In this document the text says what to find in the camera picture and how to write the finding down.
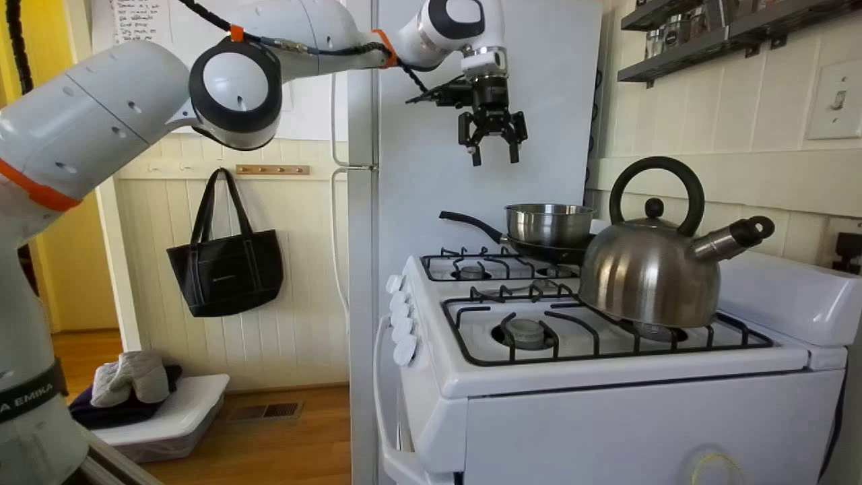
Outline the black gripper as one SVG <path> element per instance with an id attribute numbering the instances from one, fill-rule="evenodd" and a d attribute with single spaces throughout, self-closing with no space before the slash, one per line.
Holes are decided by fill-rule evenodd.
<path id="1" fill-rule="evenodd" d="M 405 72 L 419 90 L 417 102 L 461 107 L 458 144 L 471 156 L 475 168 L 483 164 L 479 140 L 475 136 L 500 136 L 510 146 L 510 162 L 519 162 L 519 146 L 529 140 L 529 127 L 522 113 L 510 111 L 504 48 L 463 48 L 461 72 L 433 90 L 417 78 L 417 64 L 407 64 Z"/>

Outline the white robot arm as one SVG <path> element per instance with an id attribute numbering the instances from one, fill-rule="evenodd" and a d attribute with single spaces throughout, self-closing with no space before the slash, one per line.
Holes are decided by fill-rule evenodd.
<path id="1" fill-rule="evenodd" d="M 425 96 L 458 111 L 458 144 L 516 146 L 500 0 L 422 0 L 399 33 L 363 33 L 340 0 L 250 0 L 192 64 L 150 41 L 111 45 L 0 113 L 0 485 L 137 482 L 143 468 L 72 421 L 19 249 L 177 127 L 255 150 L 282 87 L 345 70 L 407 72 L 461 60 Z"/>

